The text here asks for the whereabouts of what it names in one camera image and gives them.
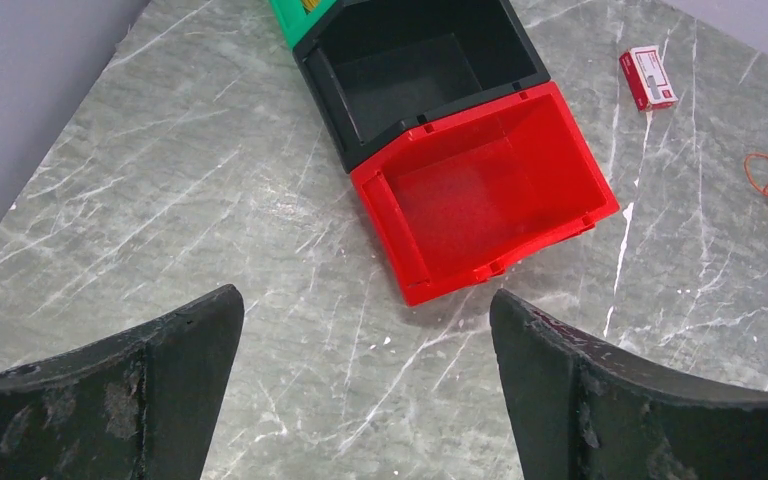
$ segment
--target plastic container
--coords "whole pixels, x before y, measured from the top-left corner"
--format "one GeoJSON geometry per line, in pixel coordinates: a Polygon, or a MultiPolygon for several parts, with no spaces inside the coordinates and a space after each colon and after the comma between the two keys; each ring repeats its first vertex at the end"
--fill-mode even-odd
{"type": "Polygon", "coordinates": [[[410,128],[549,81],[508,0],[338,0],[293,53],[347,172],[410,128]]]}
{"type": "Polygon", "coordinates": [[[411,129],[351,178],[409,305],[619,210],[552,82],[411,129]]]}
{"type": "Polygon", "coordinates": [[[322,18],[337,0],[321,0],[312,11],[305,11],[301,0],[269,0],[272,10],[292,50],[299,40],[322,18]]]}

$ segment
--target marble surface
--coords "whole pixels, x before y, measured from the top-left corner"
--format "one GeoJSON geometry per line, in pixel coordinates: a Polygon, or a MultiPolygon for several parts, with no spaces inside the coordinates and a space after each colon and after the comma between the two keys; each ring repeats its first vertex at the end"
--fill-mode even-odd
{"type": "Polygon", "coordinates": [[[517,479],[501,286],[676,369],[768,389],[768,57],[645,0],[516,1],[623,212],[406,308],[262,0],[157,0],[0,226],[0,370],[224,283],[247,318],[205,479],[517,479]],[[617,58],[681,96],[636,111],[617,58]]]}

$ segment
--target black plastic bin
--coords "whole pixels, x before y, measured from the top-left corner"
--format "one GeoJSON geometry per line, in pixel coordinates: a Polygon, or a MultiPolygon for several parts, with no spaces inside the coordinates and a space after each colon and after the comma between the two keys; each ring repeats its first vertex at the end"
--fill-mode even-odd
{"type": "Polygon", "coordinates": [[[410,128],[549,81],[508,0],[341,0],[293,54],[347,172],[410,128]]]}

